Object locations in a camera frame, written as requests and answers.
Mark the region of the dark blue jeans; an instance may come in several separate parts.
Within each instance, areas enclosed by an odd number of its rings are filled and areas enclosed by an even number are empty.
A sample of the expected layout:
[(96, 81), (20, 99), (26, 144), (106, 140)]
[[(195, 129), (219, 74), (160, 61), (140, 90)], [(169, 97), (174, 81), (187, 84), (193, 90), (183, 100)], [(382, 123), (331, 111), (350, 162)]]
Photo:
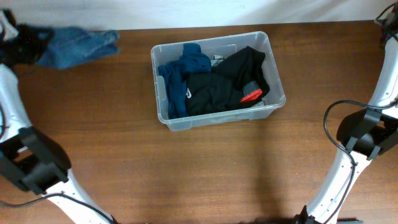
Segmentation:
[(51, 31), (52, 38), (36, 65), (64, 70), (119, 53), (119, 33), (115, 30), (57, 27)]

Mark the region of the clear plastic storage bin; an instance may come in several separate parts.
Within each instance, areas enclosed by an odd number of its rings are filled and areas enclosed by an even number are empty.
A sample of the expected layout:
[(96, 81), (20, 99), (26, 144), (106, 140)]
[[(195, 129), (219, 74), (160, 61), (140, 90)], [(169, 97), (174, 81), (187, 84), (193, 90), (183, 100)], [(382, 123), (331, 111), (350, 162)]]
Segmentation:
[(170, 119), (168, 116), (169, 99), (167, 97), (165, 81), (159, 74), (158, 66), (179, 59), (179, 56), (183, 52), (184, 42), (156, 45), (152, 48), (150, 54), (152, 59), (157, 115), (159, 121), (165, 124), (171, 131), (183, 131), (200, 126), (246, 119), (265, 119), (274, 110), (284, 106), (286, 102), (284, 89), (275, 63), (270, 40), (265, 32), (256, 31), (210, 39), (199, 39), (194, 40), (194, 43), (200, 45), (201, 52), (210, 58), (215, 55), (227, 57), (246, 46), (264, 52), (266, 57), (262, 64), (262, 71), (266, 82), (270, 86), (270, 92), (262, 98), (263, 105), (255, 108)]

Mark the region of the black Nike garment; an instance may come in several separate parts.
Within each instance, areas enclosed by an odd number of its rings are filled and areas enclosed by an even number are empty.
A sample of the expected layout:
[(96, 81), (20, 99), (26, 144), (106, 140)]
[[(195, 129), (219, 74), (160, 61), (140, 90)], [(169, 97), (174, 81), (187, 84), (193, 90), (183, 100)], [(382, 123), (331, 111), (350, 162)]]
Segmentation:
[(231, 80), (215, 73), (197, 73), (187, 79), (187, 112), (190, 116), (249, 108), (254, 103), (242, 103), (243, 94)]

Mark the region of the dark blue shirt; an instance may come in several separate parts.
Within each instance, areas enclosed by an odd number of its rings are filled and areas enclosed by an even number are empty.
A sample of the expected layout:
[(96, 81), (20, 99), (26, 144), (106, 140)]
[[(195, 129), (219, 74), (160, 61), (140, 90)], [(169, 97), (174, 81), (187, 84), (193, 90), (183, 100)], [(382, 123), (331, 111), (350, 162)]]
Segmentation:
[(164, 78), (167, 90), (170, 119), (188, 116), (185, 104), (188, 77), (191, 74), (210, 73), (210, 71), (211, 61), (196, 43), (183, 44), (183, 51), (178, 60), (158, 66), (159, 75)]

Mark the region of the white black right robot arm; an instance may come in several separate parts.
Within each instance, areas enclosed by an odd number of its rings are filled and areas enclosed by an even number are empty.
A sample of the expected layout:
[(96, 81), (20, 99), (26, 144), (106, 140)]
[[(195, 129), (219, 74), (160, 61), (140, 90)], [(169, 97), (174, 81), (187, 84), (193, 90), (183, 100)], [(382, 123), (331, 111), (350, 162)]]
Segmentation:
[(333, 165), (315, 198), (293, 223), (337, 223), (338, 214), (354, 183), (377, 156), (397, 145), (397, 3), (387, 6), (374, 23), (381, 27), (384, 63), (375, 91), (362, 109), (346, 116), (333, 138)]

